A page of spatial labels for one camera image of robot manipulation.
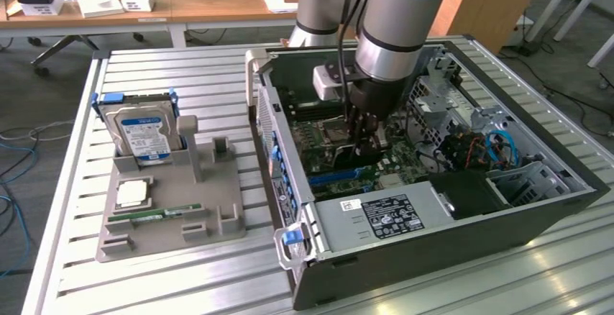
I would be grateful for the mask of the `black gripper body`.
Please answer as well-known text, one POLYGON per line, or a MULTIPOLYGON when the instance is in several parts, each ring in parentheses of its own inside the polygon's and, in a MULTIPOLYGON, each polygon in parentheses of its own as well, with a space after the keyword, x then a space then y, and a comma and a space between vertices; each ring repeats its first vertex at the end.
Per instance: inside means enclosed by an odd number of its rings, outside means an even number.
POLYGON ((410 78, 382 81, 366 76, 350 78, 350 118, 365 114, 386 119, 397 108, 410 78))

